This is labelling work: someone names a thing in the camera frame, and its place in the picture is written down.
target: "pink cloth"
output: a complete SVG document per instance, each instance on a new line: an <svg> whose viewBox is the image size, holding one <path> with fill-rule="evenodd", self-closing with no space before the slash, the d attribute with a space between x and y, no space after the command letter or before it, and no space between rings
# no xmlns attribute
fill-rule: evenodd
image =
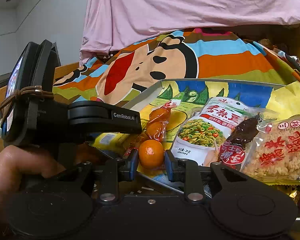
<svg viewBox="0 0 300 240"><path fill-rule="evenodd" d="M170 30L300 23L300 0L88 0L81 65Z"/></svg>

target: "mandarin orange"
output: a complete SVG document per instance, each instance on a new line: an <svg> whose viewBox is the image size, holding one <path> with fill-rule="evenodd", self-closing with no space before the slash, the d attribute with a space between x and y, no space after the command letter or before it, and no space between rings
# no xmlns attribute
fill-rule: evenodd
<svg viewBox="0 0 300 240"><path fill-rule="evenodd" d="M157 140L147 140L139 147L139 161L148 170L159 168L164 160L164 149Z"/></svg>

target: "packaged snack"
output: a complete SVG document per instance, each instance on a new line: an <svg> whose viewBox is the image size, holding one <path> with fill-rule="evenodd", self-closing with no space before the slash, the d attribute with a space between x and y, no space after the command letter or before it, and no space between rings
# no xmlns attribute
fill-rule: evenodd
<svg viewBox="0 0 300 240"><path fill-rule="evenodd" d="M210 98L199 114L181 125L171 151L177 158L191 159L200 166L209 166L218 160L219 147L232 130L255 112L256 109L232 98ZM223 149L221 159L229 159L232 164L243 162L245 153L241 147L226 145Z"/></svg>
<svg viewBox="0 0 300 240"><path fill-rule="evenodd" d="M298 206L298 202L300 200L300 186L274 185L271 187L288 195Z"/></svg>
<svg viewBox="0 0 300 240"><path fill-rule="evenodd" d="M140 143L154 139L163 142L165 138L165 132L169 118L171 115L171 109L180 105L183 97L183 93L179 93L174 98L170 99L163 106L155 107L149 114L149 121L146 124L146 130L133 141L130 146L138 148Z"/></svg>
<svg viewBox="0 0 300 240"><path fill-rule="evenodd" d="M300 185L300 115L258 130L241 171L270 185Z"/></svg>
<svg viewBox="0 0 300 240"><path fill-rule="evenodd" d="M225 165L240 170L241 163L246 156L246 144L251 142L258 134L257 124L260 119L260 114L250 117L237 125L231 135L219 148L219 159Z"/></svg>

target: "cartoon face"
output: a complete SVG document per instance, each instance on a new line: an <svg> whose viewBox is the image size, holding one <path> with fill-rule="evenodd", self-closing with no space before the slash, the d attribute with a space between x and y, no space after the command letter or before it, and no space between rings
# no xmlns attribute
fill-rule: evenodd
<svg viewBox="0 0 300 240"><path fill-rule="evenodd" d="M98 84L98 98L117 104L131 88L147 88L161 79L196 78L197 58L183 37L168 35L153 51L144 45L112 62Z"/></svg>
<svg viewBox="0 0 300 240"><path fill-rule="evenodd" d="M72 82L73 80L75 80L77 77L80 76L81 72L84 72L86 70L87 70L87 67L85 65L82 65L79 68L77 68L76 70L70 72L68 75L66 75L63 78L56 81L53 85L54 86L62 86L64 84Z"/></svg>

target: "cartoon print blanket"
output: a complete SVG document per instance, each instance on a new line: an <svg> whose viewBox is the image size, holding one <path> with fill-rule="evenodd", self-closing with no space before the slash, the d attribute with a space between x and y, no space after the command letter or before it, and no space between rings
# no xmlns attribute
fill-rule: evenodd
<svg viewBox="0 0 300 240"><path fill-rule="evenodd" d="M256 42L232 32L192 28L134 43L105 64L94 57L57 80L53 92L59 102L99 100L123 106L158 80L176 78L300 81L287 63Z"/></svg>

